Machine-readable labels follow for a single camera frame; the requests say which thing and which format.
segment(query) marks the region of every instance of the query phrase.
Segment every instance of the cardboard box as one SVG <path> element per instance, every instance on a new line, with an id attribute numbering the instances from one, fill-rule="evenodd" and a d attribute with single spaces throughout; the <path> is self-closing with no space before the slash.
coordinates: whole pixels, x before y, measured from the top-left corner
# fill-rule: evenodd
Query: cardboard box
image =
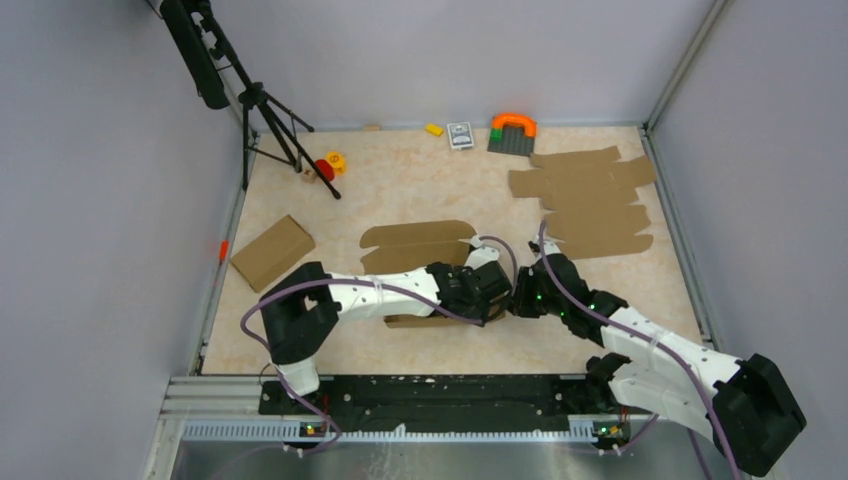
<path id="1" fill-rule="evenodd" d="M 654 167 L 646 156 L 621 162 L 617 147 L 530 156 L 536 167 L 511 170 L 509 186 L 517 198 L 538 197 L 548 234 L 571 259 L 644 252 L 654 237 L 639 234 L 650 226 L 636 187 L 652 183 Z"/>
<path id="2" fill-rule="evenodd" d="M 260 293 L 315 248 L 315 241 L 291 215 L 233 255 L 230 262 L 250 288 Z"/>
<path id="3" fill-rule="evenodd" d="M 362 234 L 359 246 L 376 249 L 360 261 L 371 275 L 407 272 L 433 262 L 464 265 L 469 240 L 476 234 L 474 227 L 459 220 L 372 227 Z M 384 321 L 391 328 L 464 325 L 441 316 L 389 315 Z"/>

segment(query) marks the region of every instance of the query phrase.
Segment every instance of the deck of cards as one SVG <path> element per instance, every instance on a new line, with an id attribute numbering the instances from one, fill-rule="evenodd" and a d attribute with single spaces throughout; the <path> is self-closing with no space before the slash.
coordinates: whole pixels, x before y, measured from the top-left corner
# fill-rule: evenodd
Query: deck of cards
<path id="1" fill-rule="evenodd" d="M 474 148 L 474 137 L 471 135 L 470 123 L 449 123 L 447 127 L 451 150 L 468 150 L 469 148 Z"/>

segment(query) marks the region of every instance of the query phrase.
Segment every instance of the yellow block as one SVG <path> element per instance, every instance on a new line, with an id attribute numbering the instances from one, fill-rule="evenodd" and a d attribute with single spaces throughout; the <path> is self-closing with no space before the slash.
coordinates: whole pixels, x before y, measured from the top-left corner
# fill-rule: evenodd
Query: yellow block
<path id="1" fill-rule="evenodd" d="M 428 132 L 432 133 L 437 137 L 441 137 L 442 133 L 444 133 L 445 131 L 442 127 L 438 125 L 433 125 L 432 123 L 428 123 L 427 126 L 424 127 L 424 130 L 427 130 Z"/>
<path id="2" fill-rule="evenodd" d="M 333 167 L 333 173 L 342 175 L 347 171 L 347 163 L 344 160 L 344 155 L 339 152 L 330 152 L 327 154 L 327 163 Z"/>

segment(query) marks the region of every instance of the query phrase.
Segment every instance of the gray wall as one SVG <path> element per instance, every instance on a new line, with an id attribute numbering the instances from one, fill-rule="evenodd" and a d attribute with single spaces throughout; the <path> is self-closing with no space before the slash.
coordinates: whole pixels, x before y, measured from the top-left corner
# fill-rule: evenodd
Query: gray wall
<path id="1" fill-rule="evenodd" d="M 215 2 L 248 71 L 319 128 L 641 122 L 711 0 Z"/>
<path id="2" fill-rule="evenodd" d="M 5 0 L 0 60 L 0 477 L 137 478 L 238 129 L 141 0 Z"/>
<path id="3" fill-rule="evenodd" d="M 656 132 L 720 337 L 779 364 L 792 478 L 844 478 L 848 3 L 735 2 Z"/>

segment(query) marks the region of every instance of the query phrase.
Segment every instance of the tripod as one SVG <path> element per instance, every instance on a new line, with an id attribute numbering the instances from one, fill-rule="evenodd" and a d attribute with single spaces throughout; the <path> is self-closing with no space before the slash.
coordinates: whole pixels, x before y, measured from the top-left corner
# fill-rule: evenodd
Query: tripod
<path id="1" fill-rule="evenodd" d="M 215 17 L 212 15 L 212 7 L 207 0 L 198 1 L 196 4 L 197 12 L 203 17 L 200 20 L 200 28 L 212 33 L 215 36 L 215 46 L 209 49 L 209 53 L 216 60 L 220 60 L 224 57 L 230 61 L 230 65 L 224 68 L 232 67 L 235 70 L 236 75 L 238 75 L 239 80 L 244 84 L 244 92 L 242 92 L 238 96 L 238 100 L 242 105 L 242 183 L 241 187 L 243 190 L 247 191 L 248 184 L 248 156 L 251 151 L 256 153 L 265 155 L 266 157 L 273 158 L 274 160 L 278 160 L 287 165 L 291 165 L 294 168 L 295 172 L 300 173 L 303 170 L 303 165 L 300 162 L 300 158 L 306 160 L 312 170 L 318 175 L 318 178 L 324 182 L 324 185 L 330 190 L 330 193 L 333 194 L 333 197 L 336 199 L 342 198 L 342 194 L 339 193 L 338 190 L 335 189 L 330 184 L 330 181 L 327 180 L 327 177 L 315 166 L 315 162 L 312 161 L 312 157 L 309 156 L 309 153 L 303 148 L 300 142 L 297 141 L 297 135 L 294 133 L 295 127 L 294 122 L 296 121 L 304 128 L 306 128 L 309 132 L 314 132 L 315 129 L 304 122 L 302 118 L 295 115 L 294 112 L 286 108 L 285 105 L 280 103 L 279 100 L 274 98 L 270 93 L 265 91 L 265 87 L 261 82 L 253 82 L 250 79 L 250 76 L 247 74 L 247 71 L 242 66 L 241 62 L 238 59 L 238 55 L 236 55 L 235 50 L 233 49 L 230 42 L 227 40 L 226 35 L 224 35 L 223 30 L 221 30 L 221 26 L 218 24 L 218 21 L 215 20 Z M 289 130 L 288 127 L 283 123 L 280 117 L 274 112 L 271 105 L 268 104 L 271 102 L 275 107 L 282 110 L 286 115 L 289 116 L 292 120 L 292 128 Z M 262 118 L 265 119 L 265 123 L 268 125 L 268 129 L 271 130 L 271 134 L 274 135 L 274 138 L 277 139 L 277 143 L 282 147 L 283 152 L 286 154 L 286 158 L 278 157 L 276 155 L 271 155 L 270 153 L 263 152 L 258 148 L 250 145 L 250 125 L 249 115 L 250 111 L 253 108 L 259 110 L 259 113 L 262 115 Z M 286 142 L 286 138 L 288 138 L 289 142 L 294 145 L 297 150 L 298 156 L 295 157 L 294 152 L 289 147 Z"/>

